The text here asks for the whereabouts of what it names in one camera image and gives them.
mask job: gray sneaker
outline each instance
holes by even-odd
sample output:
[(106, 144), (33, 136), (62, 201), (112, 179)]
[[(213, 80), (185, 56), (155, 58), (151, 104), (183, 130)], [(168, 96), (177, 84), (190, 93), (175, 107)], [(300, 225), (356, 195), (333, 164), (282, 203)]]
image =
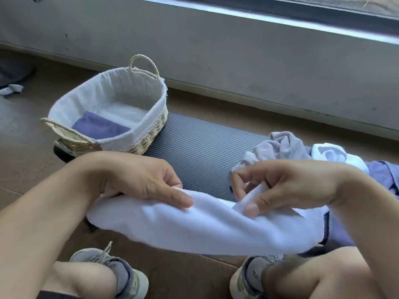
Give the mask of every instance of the gray sneaker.
[[(261, 299), (267, 298), (263, 292), (260, 292), (254, 288), (252, 288), (245, 274), (247, 273), (248, 265), (252, 260), (254, 260), (257, 256), (248, 257), (242, 267), (240, 267), (230, 279), (230, 294), (233, 299)], [(262, 256), (263, 259), (267, 261), (267, 266), (271, 266), (278, 261), (282, 260), (281, 256)]]
[(138, 270), (132, 269), (122, 258), (110, 256), (111, 245), (112, 241), (103, 251), (96, 248), (79, 250), (72, 255), (69, 261), (97, 262), (111, 268), (118, 280), (116, 299), (144, 299), (148, 291), (147, 276)]

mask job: black shorts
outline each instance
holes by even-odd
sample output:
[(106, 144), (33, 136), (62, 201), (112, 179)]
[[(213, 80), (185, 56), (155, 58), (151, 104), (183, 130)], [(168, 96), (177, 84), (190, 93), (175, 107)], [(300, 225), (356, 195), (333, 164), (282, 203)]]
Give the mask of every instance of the black shorts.
[(40, 291), (37, 299), (77, 299), (77, 297), (48, 291)]

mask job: woven basket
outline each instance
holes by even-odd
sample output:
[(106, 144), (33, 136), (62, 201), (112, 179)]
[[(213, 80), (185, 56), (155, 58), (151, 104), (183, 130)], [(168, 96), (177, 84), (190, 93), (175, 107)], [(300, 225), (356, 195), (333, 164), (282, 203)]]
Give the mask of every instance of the woven basket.
[[(138, 58), (149, 61), (155, 74), (133, 67)], [(62, 96), (42, 120), (60, 137), (55, 144), (73, 156), (101, 150), (142, 155), (166, 123), (166, 91), (154, 62), (135, 55), (129, 67), (100, 73)], [(71, 128), (85, 111), (131, 129), (101, 140), (87, 137)]]

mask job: folded purple cloth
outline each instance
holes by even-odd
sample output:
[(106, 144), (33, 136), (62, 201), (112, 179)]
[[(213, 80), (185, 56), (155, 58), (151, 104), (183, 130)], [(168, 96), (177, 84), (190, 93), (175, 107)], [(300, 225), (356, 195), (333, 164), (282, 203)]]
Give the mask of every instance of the folded purple cloth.
[(129, 127), (114, 123), (90, 111), (85, 111), (73, 124), (72, 129), (95, 140), (115, 137), (130, 130)]
[[(368, 165), (369, 174), (399, 199), (399, 166), (387, 161), (372, 161)], [(332, 212), (328, 220), (328, 236), (324, 246), (326, 251), (343, 246), (356, 246)]]

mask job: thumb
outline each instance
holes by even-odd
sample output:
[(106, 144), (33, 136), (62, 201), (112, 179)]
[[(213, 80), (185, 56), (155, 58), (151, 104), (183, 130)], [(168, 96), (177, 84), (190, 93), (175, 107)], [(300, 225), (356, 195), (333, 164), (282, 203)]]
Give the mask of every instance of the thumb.
[(162, 200), (178, 208), (189, 208), (194, 204), (191, 196), (167, 184), (158, 185), (154, 191), (153, 198)]
[(250, 217), (266, 214), (276, 208), (289, 204), (289, 195), (283, 185), (277, 184), (271, 189), (262, 192), (250, 201), (245, 207), (245, 213)]

